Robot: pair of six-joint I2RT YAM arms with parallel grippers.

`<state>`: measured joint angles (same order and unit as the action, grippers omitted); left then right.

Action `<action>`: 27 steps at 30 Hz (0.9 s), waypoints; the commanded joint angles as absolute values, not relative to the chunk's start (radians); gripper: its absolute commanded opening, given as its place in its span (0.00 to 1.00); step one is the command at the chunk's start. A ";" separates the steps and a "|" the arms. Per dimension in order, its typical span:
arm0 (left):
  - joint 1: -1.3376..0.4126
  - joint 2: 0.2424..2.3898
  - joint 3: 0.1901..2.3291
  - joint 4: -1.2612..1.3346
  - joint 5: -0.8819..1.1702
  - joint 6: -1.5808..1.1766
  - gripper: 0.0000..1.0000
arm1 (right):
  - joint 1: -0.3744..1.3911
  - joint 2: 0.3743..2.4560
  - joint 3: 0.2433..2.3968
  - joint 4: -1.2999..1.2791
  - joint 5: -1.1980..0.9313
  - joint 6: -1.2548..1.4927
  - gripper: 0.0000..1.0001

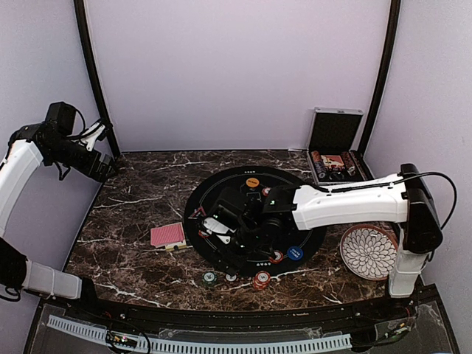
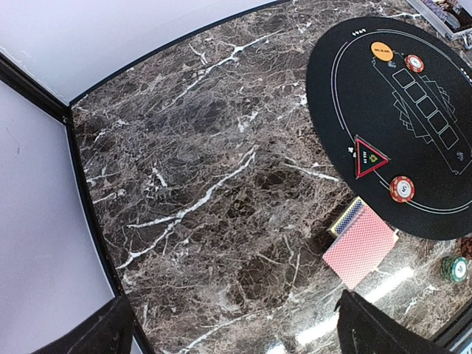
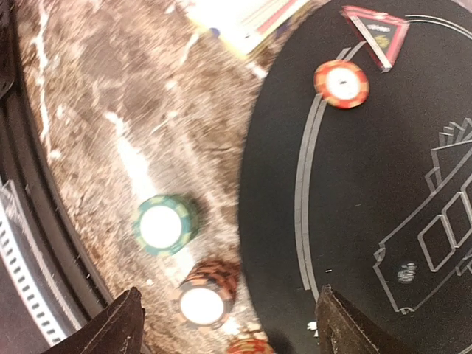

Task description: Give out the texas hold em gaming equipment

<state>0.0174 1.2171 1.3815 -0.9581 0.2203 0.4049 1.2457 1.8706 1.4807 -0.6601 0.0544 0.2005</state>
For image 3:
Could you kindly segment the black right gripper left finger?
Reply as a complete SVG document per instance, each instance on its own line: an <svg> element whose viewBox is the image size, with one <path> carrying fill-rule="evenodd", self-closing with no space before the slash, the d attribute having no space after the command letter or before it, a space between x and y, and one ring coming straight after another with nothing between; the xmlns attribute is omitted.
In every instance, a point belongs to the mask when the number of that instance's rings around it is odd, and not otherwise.
<svg viewBox="0 0 472 354"><path fill-rule="evenodd" d="M126 290L83 328L44 354L140 353L145 322L141 299L137 288Z"/></svg>

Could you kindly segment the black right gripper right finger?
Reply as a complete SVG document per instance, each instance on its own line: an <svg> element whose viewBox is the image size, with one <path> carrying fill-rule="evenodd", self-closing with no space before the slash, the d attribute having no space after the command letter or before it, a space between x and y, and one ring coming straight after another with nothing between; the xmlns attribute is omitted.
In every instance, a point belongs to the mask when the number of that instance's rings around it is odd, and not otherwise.
<svg viewBox="0 0 472 354"><path fill-rule="evenodd" d="M321 353L412 353L413 349L379 328L330 285L316 303Z"/></svg>

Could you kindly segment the black poker chip stack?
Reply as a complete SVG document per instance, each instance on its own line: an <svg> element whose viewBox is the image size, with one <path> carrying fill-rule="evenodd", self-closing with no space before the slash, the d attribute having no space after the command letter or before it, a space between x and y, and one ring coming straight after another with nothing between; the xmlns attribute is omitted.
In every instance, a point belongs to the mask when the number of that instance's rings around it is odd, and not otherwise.
<svg viewBox="0 0 472 354"><path fill-rule="evenodd" d="M180 323L200 331L221 327L236 303L239 279L239 263L216 258L196 263L173 295Z"/></svg>

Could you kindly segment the red poker chip stack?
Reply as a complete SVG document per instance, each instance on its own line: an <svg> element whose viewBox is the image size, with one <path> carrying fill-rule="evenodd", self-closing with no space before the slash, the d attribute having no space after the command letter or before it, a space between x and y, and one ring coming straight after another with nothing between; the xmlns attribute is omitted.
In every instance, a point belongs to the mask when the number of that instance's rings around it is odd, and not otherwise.
<svg viewBox="0 0 472 354"><path fill-rule="evenodd" d="M275 354L275 351L266 340L250 338L234 341L226 354Z"/></svg>

